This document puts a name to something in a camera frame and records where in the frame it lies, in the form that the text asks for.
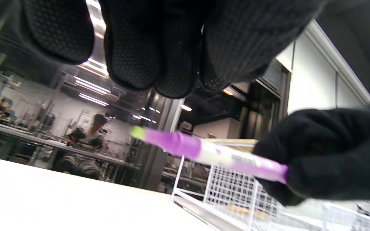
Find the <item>person's right hand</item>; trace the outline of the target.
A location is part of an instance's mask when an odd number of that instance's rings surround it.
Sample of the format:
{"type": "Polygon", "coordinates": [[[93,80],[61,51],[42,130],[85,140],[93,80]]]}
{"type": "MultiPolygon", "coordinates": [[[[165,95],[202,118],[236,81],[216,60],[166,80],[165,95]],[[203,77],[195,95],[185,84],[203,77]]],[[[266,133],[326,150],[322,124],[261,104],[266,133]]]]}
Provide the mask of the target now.
{"type": "Polygon", "coordinates": [[[286,184],[257,179],[283,206],[309,198],[370,201],[370,105],[295,111],[253,153],[287,165],[286,184]]]}

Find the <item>person's left hand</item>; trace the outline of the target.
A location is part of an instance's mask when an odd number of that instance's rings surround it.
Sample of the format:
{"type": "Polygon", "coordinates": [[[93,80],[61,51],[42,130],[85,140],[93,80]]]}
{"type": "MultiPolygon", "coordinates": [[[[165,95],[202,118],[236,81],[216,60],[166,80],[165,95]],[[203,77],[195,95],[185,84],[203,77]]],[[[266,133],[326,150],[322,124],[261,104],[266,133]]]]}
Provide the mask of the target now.
{"type": "Polygon", "coordinates": [[[186,98],[255,81],[326,0],[100,0],[113,82],[186,98]]]}

